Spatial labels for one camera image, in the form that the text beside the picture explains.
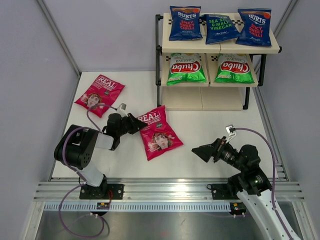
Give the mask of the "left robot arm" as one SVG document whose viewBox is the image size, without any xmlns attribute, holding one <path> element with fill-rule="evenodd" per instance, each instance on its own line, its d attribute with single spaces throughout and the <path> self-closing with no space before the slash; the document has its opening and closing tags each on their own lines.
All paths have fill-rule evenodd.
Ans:
<svg viewBox="0 0 320 240">
<path fill-rule="evenodd" d="M 114 151 L 123 135 L 133 135 L 147 124 L 131 113 L 109 115 L 102 131 L 72 124 L 54 150 L 54 159 L 74 171 L 83 183 L 81 200 L 121 200 L 124 185 L 108 183 L 107 177 L 91 162 L 94 150 Z"/>
</svg>

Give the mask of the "pink real chips bag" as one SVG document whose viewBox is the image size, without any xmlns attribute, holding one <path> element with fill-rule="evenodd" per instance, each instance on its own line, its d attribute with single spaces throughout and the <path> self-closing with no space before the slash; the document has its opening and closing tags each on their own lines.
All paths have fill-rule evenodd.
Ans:
<svg viewBox="0 0 320 240">
<path fill-rule="evenodd" d="M 140 130 L 148 161 L 184 145 L 167 122 L 166 107 L 159 106 L 137 118 L 146 124 Z"/>
<path fill-rule="evenodd" d="M 124 88 L 125 85 L 100 74 L 75 103 L 86 109 L 96 105 L 90 111 L 101 118 Z"/>
</svg>

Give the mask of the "aluminium mounting rail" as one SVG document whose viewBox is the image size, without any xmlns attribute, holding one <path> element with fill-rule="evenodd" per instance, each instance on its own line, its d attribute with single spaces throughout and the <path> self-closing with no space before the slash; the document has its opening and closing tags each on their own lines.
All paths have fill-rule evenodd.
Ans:
<svg viewBox="0 0 320 240">
<path fill-rule="evenodd" d="M 210 202 L 208 184 L 224 184 L 225 178 L 108 178 L 123 184 L 123 202 Z M 78 186 L 76 178 L 52 178 L 38 183 L 33 201 L 59 201 Z"/>
</svg>

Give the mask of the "blue Burts sea salt bag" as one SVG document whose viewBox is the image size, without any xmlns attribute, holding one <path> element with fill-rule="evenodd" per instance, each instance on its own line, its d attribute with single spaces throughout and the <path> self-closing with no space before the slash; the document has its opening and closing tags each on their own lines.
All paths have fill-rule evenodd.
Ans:
<svg viewBox="0 0 320 240">
<path fill-rule="evenodd" d="M 228 15 L 203 14 L 200 19 L 206 23 L 206 45 L 237 39 L 241 36 Z"/>
</svg>

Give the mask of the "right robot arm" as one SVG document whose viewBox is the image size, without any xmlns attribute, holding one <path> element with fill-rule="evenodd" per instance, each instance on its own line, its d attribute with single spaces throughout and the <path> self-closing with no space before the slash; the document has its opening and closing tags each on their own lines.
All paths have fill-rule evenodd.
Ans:
<svg viewBox="0 0 320 240">
<path fill-rule="evenodd" d="M 275 189 L 260 168 L 261 159 L 254 145 L 236 150 L 226 137 L 191 150 L 204 162 L 224 161 L 240 171 L 227 179 L 227 190 L 249 210 L 265 240 L 299 240 L 280 208 Z"/>
</svg>

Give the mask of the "green Chuba bag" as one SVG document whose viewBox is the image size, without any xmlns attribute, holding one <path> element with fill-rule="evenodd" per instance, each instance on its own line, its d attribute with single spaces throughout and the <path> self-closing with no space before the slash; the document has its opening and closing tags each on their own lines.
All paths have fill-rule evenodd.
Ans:
<svg viewBox="0 0 320 240">
<path fill-rule="evenodd" d="M 245 54 L 220 53 L 217 59 L 216 83 L 253 84 L 248 58 Z"/>
<path fill-rule="evenodd" d="M 170 56 L 169 72 L 166 84 L 205 83 L 204 67 L 198 53 L 172 53 Z"/>
</svg>

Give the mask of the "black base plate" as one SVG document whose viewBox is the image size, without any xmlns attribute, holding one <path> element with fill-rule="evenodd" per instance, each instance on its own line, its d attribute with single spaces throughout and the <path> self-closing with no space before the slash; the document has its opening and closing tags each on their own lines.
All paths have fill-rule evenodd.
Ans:
<svg viewBox="0 0 320 240">
<path fill-rule="evenodd" d="M 80 189 L 81 200 L 122 200 L 124 195 L 124 184 L 103 184 L 102 186 L 84 185 Z"/>
<path fill-rule="evenodd" d="M 206 188 L 211 192 L 213 200 L 238 200 L 235 193 L 228 188 L 226 183 L 207 184 Z"/>
</svg>

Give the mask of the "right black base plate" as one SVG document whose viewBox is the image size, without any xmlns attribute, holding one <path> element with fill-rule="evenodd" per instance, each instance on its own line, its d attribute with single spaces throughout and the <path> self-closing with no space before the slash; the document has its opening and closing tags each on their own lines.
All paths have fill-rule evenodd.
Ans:
<svg viewBox="0 0 320 240">
<path fill-rule="evenodd" d="M 238 200 L 235 193 L 228 188 L 226 183 L 207 184 L 206 188 L 211 192 L 213 200 Z"/>
</svg>

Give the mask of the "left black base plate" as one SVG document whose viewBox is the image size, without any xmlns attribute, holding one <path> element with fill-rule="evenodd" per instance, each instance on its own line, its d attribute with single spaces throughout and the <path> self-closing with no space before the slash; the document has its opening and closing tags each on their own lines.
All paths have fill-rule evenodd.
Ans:
<svg viewBox="0 0 320 240">
<path fill-rule="evenodd" d="M 122 200 L 124 195 L 124 184 L 103 184 L 102 186 L 84 185 L 80 189 L 81 200 Z"/>
</svg>

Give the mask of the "beige three-tier shelf rack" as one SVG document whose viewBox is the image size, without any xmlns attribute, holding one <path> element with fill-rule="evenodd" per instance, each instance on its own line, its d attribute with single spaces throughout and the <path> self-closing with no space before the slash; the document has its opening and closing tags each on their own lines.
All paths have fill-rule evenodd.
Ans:
<svg viewBox="0 0 320 240">
<path fill-rule="evenodd" d="M 278 54 L 278 45 L 273 32 L 269 33 L 271 46 L 246 46 L 235 40 L 206 45 L 205 39 L 191 41 L 170 41 L 172 28 L 170 13 L 155 16 L 155 84 L 157 105 L 167 110 L 241 111 L 249 107 L 250 92 L 264 83 L 267 55 Z M 200 55 L 206 81 L 183 82 L 168 86 L 171 53 L 196 53 Z M 217 83 L 219 54 L 244 54 L 254 82 Z"/>
</svg>

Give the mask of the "blue Burts chilli bag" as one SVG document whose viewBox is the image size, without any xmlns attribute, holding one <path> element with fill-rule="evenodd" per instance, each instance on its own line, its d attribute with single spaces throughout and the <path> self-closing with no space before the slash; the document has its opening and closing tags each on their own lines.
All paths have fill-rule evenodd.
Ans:
<svg viewBox="0 0 320 240">
<path fill-rule="evenodd" d="M 270 8 L 238 8 L 244 26 L 235 41 L 238 45 L 254 47 L 271 47 Z"/>
<path fill-rule="evenodd" d="M 200 28 L 201 6 L 170 6 L 171 32 L 169 41 L 189 41 L 203 38 Z"/>
</svg>

